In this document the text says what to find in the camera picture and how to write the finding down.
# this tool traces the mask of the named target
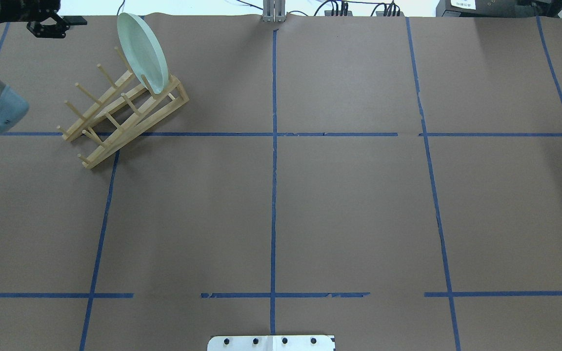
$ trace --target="white metal bracket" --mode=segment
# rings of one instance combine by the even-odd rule
[[[332,335],[213,337],[207,351],[335,351]]]
[[[264,22],[285,22],[285,0],[263,0]]]

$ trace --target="plate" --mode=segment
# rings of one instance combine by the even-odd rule
[[[116,27],[120,46],[138,80],[153,93],[161,93],[169,84],[169,73],[166,57],[156,34],[147,22],[131,13],[119,14]],[[144,83],[143,74],[150,87]]]

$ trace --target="wooden dowel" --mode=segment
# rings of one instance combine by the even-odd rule
[[[88,98],[91,98],[92,100],[94,100],[94,102],[101,105],[101,101],[98,98],[94,97],[94,95],[92,95],[89,91],[87,91],[85,87],[82,87],[80,83],[75,83],[75,86],[78,87],[82,91],[82,93],[86,94]]]
[[[94,129],[92,129],[92,127],[88,127],[87,131],[89,131],[92,135],[94,135],[94,137],[98,138],[99,140],[101,140],[99,138],[99,136],[97,135],[97,133],[94,131]]]
[[[79,118],[82,118],[85,120],[84,115],[80,112],[80,110],[78,110],[75,106],[73,106],[73,104],[71,104],[69,102],[69,100],[65,100],[64,104],[66,104],[66,106],[69,107],[69,109],[71,109],[71,111],[73,111],[74,114],[78,115]]]
[[[64,128],[58,126],[56,127],[56,129],[58,129],[58,131],[61,131],[63,136],[69,136],[69,133],[67,133]]]
[[[147,87],[147,90],[149,91],[151,96],[154,97],[154,98],[158,97],[158,94],[156,94],[153,91],[153,88],[151,87],[151,84],[149,83],[149,80],[147,79],[147,76],[145,76],[144,74],[142,75],[142,81],[144,82],[144,85]]]
[[[116,50],[116,52],[118,53],[120,59],[123,61],[123,63],[125,64],[125,67],[127,67],[127,69],[130,72],[133,72],[134,70],[131,69],[131,66],[129,66],[129,62],[127,61],[127,58],[125,58],[125,55],[123,55],[122,51],[119,49],[118,46],[114,47],[114,50]]]
[[[84,156],[82,156],[82,154],[78,154],[78,157],[80,158],[80,160],[84,161],[85,163],[87,163],[87,164],[90,163],[87,158],[85,158]]]
[[[100,146],[104,146],[103,144],[103,140],[101,140],[98,136],[90,133],[89,131],[87,131],[86,129],[84,129],[82,131],[82,134],[84,134],[85,136],[89,137],[93,142],[96,142],[97,144],[99,144]]]
[[[113,88],[116,88],[116,83],[112,80],[112,78],[110,78],[110,75],[107,73],[107,71],[105,71],[105,68],[103,68],[103,66],[101,66],[101,64],[97,65],[97,68],[101,71],[101,73],[103,73],[103,75],[105,76],[105,78],[107,79],[108,82],[110,82],[110,85]]]
[[[107,119],[109,119],[110,122],[114,124],[114,127],[116,127],[116,129],[122,129],[122,126],[118,122],[116,122],[116,120],[114,119],[114,117],[112,117],[111,114],[105,113],[105,117],[107,117]]]
[[[122,98],[125,100],[125,102],[127,102],[127,105],[129,105],[129,107],[131,107],[131,109],[134,111],[135,114],[138,114],[138,115],[140,114],[140,111],[138,111],[138,108],[136,107],[136,105],[134,105],[134,103],[127,96],[127,94],[123,93],[120,96],[122,96]]]

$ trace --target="white wall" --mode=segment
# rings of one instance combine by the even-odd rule
[[[116,14],[122,0],[61,0],[61,15],[106,15]],[[246,0],[261,7],[261,0]],[[397,0],[396,3],[406,16],[433,17],[439,0]],[[314,14],[321,3],[317,0],[287,0],[286,10],[300,10]],[[374,5],[350,4],[354,16],[369,16]],[[261,11],[243,6],[234,0],[127,0],[125,10],[139,15],[154,12],[178,15],[238,15],[261,14]]]

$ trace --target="white label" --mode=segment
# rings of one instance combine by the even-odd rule
[[[476,9],[476,0],[450,0],[450,4],[455,7],[461,7],[461,9]]]

